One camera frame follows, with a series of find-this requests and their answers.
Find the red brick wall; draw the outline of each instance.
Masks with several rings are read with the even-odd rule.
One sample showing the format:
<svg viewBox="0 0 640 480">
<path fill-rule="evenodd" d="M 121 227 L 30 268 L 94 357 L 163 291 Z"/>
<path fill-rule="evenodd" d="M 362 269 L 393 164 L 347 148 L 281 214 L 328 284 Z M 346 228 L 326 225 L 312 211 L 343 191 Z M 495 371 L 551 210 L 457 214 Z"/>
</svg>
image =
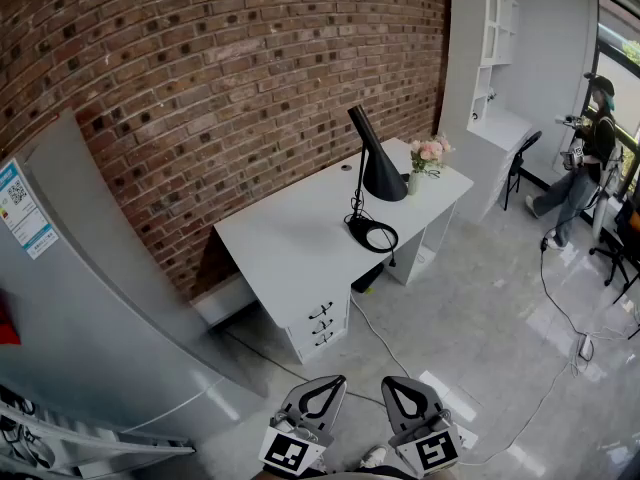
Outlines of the red brick wall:
<svg viewBox="0 0 640 480">
<path fill-rule="evenodd" d="M 71 106 L 131 225 L 197 295 L 236 269 L 216 221 L 357 150 L 347 108 L 383 139 L 435 128 L 448 1 L 0 0 L 2 154 Z"/>
</svg>

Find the gray refrigerator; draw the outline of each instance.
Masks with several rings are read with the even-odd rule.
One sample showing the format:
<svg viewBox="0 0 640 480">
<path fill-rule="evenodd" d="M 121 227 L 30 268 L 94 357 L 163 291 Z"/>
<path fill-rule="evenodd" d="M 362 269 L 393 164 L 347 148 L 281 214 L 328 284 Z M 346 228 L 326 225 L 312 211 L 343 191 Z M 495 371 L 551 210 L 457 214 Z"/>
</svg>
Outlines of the gray refrigerator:
<svg viewBox="0 0 640 480">
<path fill-rule="evenodd" d="M 3 162 L 0 214 L 0 290 L 22 342 L 0 345 L 0 384 L 125 433 L 198 438 L 259 406 L 129 225 L 70 111 Z"/>
</svg>

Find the black chair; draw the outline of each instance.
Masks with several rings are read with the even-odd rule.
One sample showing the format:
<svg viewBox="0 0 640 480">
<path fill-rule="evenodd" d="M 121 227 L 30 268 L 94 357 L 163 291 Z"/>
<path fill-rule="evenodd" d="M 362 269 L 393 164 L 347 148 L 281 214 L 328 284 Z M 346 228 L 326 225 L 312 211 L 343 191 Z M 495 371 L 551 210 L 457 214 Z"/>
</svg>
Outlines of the black chair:
<svg viewBox="0 0 640 480">
<path fill-rule="evenodd" d="M 527 149 L 529 149 L 536 142 L 538 142 L 538 139 L 541 136 L 542 136 L 542 132 L 534 133 L 531 137 L 529 137 L 526 141 L 524 141 L 524 144 L 520 148 L 520 151 L 518 151 L 516 153 L 516 156 L 513 158 L 513 162 L 511 163 L 511 167 L 509 168 L 509 176 L 507 177 L 507 195 L 505 196 L 505 199 L 504 199 L 505 212 L 507 211 L 507 206 L 509 205 L 509 192 L 511 192 L 514 189 L 514 187 L 516 189 L 516 192 L 520 192 L 520 167 L 522 167 L 522 164 L 524 163 L 524 160 L 522 159 L 522 153 L 524 153 Z M 518 179 L 512 185 L 511 178 L 513 178 L 516 175 L 518 176 Z"/>
<path fill-rule="evenodd" d="M 618 243 L 617 240 L 611 238 L 610 240 L 606 240 L 607 245 L 610 250 L 600 249 L 599 247 L 593 247 L 589 249 L 589 254 L 595 254 L 596 251 L 611 258 L 611 274 L 609 275 L 609 279 L 605 280 L 604 285 L 609 286 L 611 281 L 613 280 L 613 276 L 616 273 L 616 270 L 619 268 L 624 276 L 625 285 L 624 290 L 620 294 L 620 296 L 616 299 L 615 302 L 618 302 L 620 297 L 622 297 L 626 291 L 631 287 L 631 285 L 638 279 L 638 275 L 633 278 L 633 280 L 629 281 L 629 276 L 627 275 L 627 271 L 624 268 L 623 260 L 627 258 L 629 262 L 638 270 L 638 259 L 640 259 L 640 233 L 633 229 L 629 220 L 635 212 L 635 207 L 631 201 L 625 201 L 622 205 L 622 208 L 616 215 L 616 233 L 620 237 L 622 245 Z M 604 241 L 604 233 L 600 236 L 600 241 Z"/>
</svg>

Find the red object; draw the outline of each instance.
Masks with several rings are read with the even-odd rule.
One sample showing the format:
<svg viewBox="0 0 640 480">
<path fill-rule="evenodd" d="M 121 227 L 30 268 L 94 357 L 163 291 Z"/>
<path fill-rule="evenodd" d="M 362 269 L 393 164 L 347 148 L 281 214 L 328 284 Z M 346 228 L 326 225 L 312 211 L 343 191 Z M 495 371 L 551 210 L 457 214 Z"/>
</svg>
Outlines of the red object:
<svg viewBox="0 0 640 480">
<path fill-rule="evenodd" d="M 4 300 L 0 298 L 0 345 L 20 345 L 20 337 L 13 328 L 5 308 Z"/>
</svg>

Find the window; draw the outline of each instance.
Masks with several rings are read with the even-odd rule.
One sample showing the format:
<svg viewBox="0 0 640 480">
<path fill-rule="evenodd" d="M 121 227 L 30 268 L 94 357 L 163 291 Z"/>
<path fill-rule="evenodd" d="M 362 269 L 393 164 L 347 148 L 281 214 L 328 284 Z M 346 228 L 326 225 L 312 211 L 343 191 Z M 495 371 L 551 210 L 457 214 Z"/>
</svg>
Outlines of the window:
<svg viewBox="0 0 640 480">
<path fill-rule="evenodd" d="M 616 137 L 624 149 L 618 188 L 621 198 L 634 190 L 640 165 L 640 19 L 613 0 L 598 0 L 598 39 L 594 71 L 607 77 L 616 90 Z M 587 95 L 583 114 L 593 117 L 596 106 Z"/>
</svg>

